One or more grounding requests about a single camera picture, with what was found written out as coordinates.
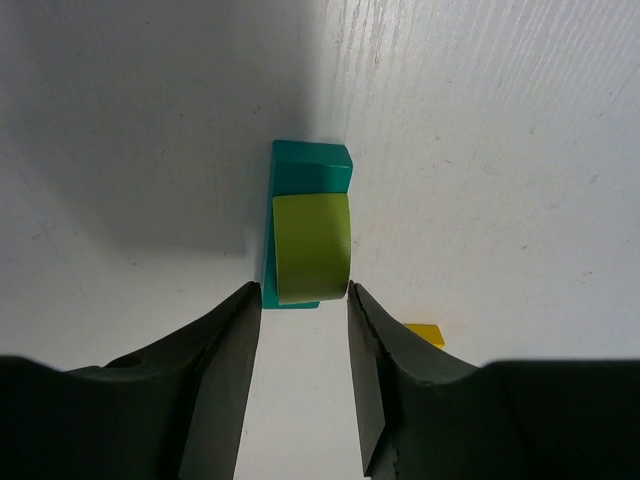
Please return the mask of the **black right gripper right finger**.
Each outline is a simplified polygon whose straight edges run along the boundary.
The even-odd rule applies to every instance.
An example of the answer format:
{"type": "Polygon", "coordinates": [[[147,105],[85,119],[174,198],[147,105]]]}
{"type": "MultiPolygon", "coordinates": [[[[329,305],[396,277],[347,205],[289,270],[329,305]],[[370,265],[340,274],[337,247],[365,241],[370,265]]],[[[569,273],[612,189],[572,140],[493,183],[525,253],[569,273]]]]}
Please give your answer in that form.
{"type": "Polygon", "coordinates": [[[635,479],[635,360],[476,367],[348,288],[363,473],[370,479],[635,479]]]}

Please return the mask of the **lime green wood block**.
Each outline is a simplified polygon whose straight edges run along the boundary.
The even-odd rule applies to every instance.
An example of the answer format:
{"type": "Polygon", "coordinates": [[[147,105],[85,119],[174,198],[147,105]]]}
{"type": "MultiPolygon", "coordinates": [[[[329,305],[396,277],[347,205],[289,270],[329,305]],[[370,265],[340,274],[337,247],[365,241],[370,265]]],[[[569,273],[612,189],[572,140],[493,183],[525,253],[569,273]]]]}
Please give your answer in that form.
{"type": "Polygon", "coordinates": [[[273,199],[277,295],[281,305],[337,300],[351,267],[351,217],[346,193],[273,199]]]}

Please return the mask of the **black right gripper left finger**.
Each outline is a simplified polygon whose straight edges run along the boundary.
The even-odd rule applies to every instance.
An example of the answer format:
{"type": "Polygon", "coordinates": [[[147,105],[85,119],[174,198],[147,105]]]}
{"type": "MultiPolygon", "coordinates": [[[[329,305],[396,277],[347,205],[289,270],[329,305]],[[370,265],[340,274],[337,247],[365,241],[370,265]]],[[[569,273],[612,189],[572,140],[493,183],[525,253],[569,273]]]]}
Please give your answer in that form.
{"type": "Polygon", "coordinates": [[[1,359],[5,479],[230,479],[261,323],[249,282],[105,366],[1,359]]]}

